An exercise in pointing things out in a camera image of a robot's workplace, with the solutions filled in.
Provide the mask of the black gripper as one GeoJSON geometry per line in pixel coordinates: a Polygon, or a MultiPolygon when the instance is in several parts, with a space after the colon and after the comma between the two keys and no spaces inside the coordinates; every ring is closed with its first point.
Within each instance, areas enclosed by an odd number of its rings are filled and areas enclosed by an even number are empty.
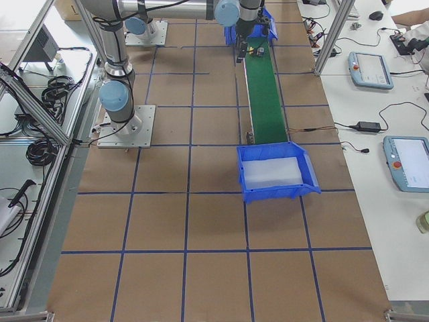
{"type": "Polygon", "coordinates": [[[236,46],[238,49],[236,63],[242,63],[243,59],[246,57],[247,54],[247,38],[241,34],[237,34],[236,37],[236,46]]]}

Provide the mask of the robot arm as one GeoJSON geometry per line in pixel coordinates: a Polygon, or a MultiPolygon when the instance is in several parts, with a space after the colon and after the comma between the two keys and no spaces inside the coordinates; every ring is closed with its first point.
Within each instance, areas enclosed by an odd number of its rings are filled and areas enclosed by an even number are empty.
{"type": "Polygon", "coordinates": [[[129,33],[139,38],[153,38],[158,33],[158,26],[152,19],[145,22],[141,18],[130,17],[125,20],[125,27],[129,33]]]}
{"type": "Polygon", "coordinates": [[[262,18],[263,1],[82,1],[82,6],[99,26],[105,70],[111,79],[127,79],[134,74],[124,39],[124,22],[138,17],[145,23],[153,18],[215,20],[235,28],[236,62],[247,54],[248,37],[262,18]]]}

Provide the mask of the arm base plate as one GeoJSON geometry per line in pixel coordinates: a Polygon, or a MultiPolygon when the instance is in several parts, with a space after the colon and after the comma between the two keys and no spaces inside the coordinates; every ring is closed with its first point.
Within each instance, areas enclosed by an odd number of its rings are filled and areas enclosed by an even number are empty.
{"type": "Polygon", "coordinates": [[[153,20],[140,35],[125,33],[125,44],[128,47],[154,47],[165,46],[168,30],[167,21],[153,20]]]}
{"type": "Polygon", "coordinates": [[[156,114],[155,105],[136,105],[135,113],[129,123],[116,133],[121,127],[118,123],[111,123],[105,112],[104,123],[101,128],[101,139],[96,141],[99,148],[149,148],[156,114]]]}

